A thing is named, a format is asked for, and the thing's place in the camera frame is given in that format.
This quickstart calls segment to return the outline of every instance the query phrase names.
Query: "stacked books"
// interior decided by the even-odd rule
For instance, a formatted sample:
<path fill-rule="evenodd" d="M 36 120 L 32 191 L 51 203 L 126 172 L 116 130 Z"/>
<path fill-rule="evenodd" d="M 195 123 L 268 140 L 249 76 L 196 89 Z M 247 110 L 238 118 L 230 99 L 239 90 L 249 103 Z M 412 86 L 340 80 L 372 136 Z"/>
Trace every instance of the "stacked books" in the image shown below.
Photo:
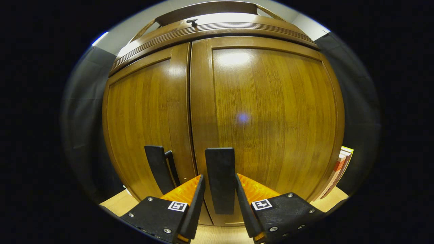
<path fill-rule="evenodd" d="M 332 191 L 332 189 L 338 184 L 339 180 L 342 178 L 342 175 L 345 173 L 348 164 L 350 163 L 353 152 L 354 150 L 351 148 L 347 148 L 344 146 L 341 147 L 341 152 L 339 154 L 335 168 L 333 169 L 331 176 L 327 180 L 326 187 L 319 195 L 317 195 L 313 199 L 313 201 L 325 198 Z"/>

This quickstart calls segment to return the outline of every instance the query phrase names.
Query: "wooden cabinet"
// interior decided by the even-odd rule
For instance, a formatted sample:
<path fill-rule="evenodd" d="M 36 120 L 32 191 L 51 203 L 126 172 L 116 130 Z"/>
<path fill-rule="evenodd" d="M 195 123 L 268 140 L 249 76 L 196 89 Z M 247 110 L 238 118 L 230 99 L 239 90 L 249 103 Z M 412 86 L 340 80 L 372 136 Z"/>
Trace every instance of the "wooden cabinet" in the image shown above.
<path fill-rule="evenodd" d="M 234 214 L 215 213 L 205 149 L 233 147 L 237 173 L 310 202 L 333 171 L 344 107 L 328 61 L 301 30 L 247 13 L 219 16 L 135 37 L 115 60 L 102 113 L 112 163 L 138 201 L 162 196 L 144 151 L 161 145 L 181 183 L 205 176 L 200 224 L 233 226 L 243 225 L 238 202 Z"/>

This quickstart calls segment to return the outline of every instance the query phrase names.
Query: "white wall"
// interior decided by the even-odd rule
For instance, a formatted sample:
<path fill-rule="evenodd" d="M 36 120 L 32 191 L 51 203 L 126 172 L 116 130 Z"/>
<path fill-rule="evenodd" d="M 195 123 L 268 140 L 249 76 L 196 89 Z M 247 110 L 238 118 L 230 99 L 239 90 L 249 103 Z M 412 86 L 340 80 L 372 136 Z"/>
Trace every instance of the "white wall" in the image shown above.
<path fill-rule="evenodd" d="M 99 41 L 97 47 L 106 50 L 107 52 L 117 55 L 119 50 L 124 47 L 128 41 L 147 23 L 149 23 L 155 17 L 173 11 L 175 9 L 185 7 L 188 5 L 210 2 L 216 0 L 167 0 L 165 2 L 153 5 L 150 8 L 142 10 L 136 14 L 133 14 L 130 18 L 124 20 L 117 26 L 110 29 L 108 34 Z M 314 20 L 300 14 L 298 11 L 289 8 L 280 3 L 272 0 L 244 0 L 245 2 L 251 2 L 259 4 L 271 12 L 279 15 L 289 23 L 293 23 L 305 32 L 312 40 L 316 40 L 321 36 L 329 32 L 328 29 L 321 26 Z M 260 15 L 267 16 L 263 11 L 258 11 Z M 146 33 L 155 30 L 158 24 L 154 24 Z"/>

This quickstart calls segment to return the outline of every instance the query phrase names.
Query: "cabinet door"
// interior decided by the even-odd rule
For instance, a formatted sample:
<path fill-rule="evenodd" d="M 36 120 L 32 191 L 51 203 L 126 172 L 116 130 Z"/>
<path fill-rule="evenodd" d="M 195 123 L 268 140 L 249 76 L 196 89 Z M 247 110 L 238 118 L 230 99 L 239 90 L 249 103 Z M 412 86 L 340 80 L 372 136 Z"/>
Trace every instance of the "cabinet door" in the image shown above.
<path fill-rule="evenodd" d="M 194 41 L 191 123 L 199 174 L 205 149 L 233 147 L 235 171 L 281 194 L 310 200 L 325 187 L 344 132 L 342 94 L 324 56 L 310 48 L 262 37 Z M 215 225 L 240 225 L 205 202 Z"/>
<path fill-rule="evenodd" d="M 172 150 L 181 183 L 196 176 L 188 115 L 190 45 L 146 56 L 106 84 L 102 116 L 108 153 L 123 184 L 138 201 L 162 196 L 145 145 Z M 212 224 L 204 206 L 201 224 Z"/>

